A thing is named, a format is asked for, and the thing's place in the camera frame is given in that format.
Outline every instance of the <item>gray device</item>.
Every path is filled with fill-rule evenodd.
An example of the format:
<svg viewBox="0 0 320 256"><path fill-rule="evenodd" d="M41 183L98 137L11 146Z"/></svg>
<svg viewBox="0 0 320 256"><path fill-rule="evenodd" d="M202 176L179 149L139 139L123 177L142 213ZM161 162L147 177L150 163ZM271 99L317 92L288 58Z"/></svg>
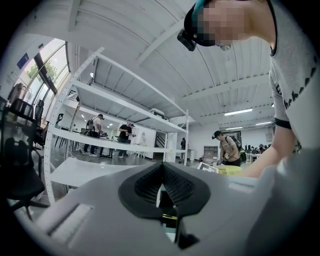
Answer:
<svg viewBox="0 0 320 256"><path fill-rule="evenodd" d="M59 255L266 255L313 203L319 157L319 149L303 149L266 168L259 179L169 162L102 176L48 208L36 223L46 235L37 240ZM161 184L177 213L174 242L156 207Z"/></svg>

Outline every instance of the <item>jeans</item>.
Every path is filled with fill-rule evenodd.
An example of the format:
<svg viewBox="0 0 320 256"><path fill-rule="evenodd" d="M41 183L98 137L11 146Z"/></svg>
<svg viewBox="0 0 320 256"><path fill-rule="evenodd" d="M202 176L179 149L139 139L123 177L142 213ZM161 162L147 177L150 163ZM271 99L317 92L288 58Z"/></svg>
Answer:
<svg viewBox="0 0 320 256"><path fill-rule="evenodd" d="M98 137L99 137L99 134L98 134L96 131L93 131L93 130L92 130L92 131L89 131L88 136L94 137L94 138L98 138ZM89 144L85 144L85 145L84 145L84 148L83 148L84 152L87 152L87 151L88 151L88 147L89 147ZM91 145L90 154L94 154L94 153L95 153L95 147L96 147L96 146Z"/></svg>
<svg viewBox="0 0 320 256"><path fill-rule="evenodd" d="M126 139L126 138L118 138L118 142L120 142L120 143L129 143L130 142L130 140L128 140L128 139ZM119 157L122 157L122 155L125 155L127 153L127 151L126 150L122 150L122 149L120 149L119 150Z"/></svg>

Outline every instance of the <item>black t-shirt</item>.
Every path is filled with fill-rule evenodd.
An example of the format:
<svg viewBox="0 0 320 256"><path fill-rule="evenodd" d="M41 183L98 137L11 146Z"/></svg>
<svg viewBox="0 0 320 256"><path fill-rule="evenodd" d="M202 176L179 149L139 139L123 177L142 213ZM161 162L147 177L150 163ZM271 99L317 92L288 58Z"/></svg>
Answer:
<svg viewBox="0 0 320 256"><path fill-rule="evenodd" d="M126 124L121 125L119 129L127 130L129 134L132 133L131 127L128 127ZM129 136L126 136L126 132L122 131L120 132L119 138L128 140Z"/></svg>

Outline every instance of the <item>blue sign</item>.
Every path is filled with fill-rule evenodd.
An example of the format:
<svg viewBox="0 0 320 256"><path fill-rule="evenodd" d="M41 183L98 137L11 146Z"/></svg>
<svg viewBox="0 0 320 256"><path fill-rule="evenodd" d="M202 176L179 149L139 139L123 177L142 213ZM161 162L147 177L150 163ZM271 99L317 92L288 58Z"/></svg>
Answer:
<svg viewBox="0 0 320 256"><path fill-rule="evenodd" d="M27 63L28 60L29 60L29 56L27 53L25 53L17 63L18 67L22 69L22 67Z"/></svg>

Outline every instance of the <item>white metal shelf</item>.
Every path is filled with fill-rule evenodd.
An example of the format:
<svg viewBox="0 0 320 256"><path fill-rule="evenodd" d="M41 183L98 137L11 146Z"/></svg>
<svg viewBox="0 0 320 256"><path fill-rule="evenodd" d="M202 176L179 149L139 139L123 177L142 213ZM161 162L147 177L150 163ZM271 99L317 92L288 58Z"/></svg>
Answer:
<svg viewBox="0 0 320 256"><path fill-rule="evenodd" d="M83 105L104 111L136 125L157 130L164 133L186 133L187 131L174 123L164 120L140 107L120 99L106 90L87 85L78 80L72 84L77 88L77 93Z"/></svg>
<svg viewBox="0 0 320 256"><path fill-rule="evenodd" d="M108 148L108 149L156 152L156 153L170 153L173 151L172 149L169 149L169 148L147 147L147 146L142 146L137 144L126 144L126 143L119 143L116 141L109 141L105 139L99 139L99 138L82 135L76 132L69 132L68 130L62 130L58 128L53 128L51 132L54 135L57 135L62 138L66 138L71 141Z"/></svg>
<svg viewBox="0 0 320 256"><path fill-rule="evenodd" d="M68 157L48 178L52 182L80 187L95 178L111 175L132 167L135 167L135 165L100 164Z"/></svg>
<svg viewBox="0 0 320 256"><path fill-rule="evenodd" d="M93 83L102 89L109 89L120 97L126 97L141 107L156 108L164 112L168 118L187 114L142 77L102 54L97 54L95 59Z"/></svg>

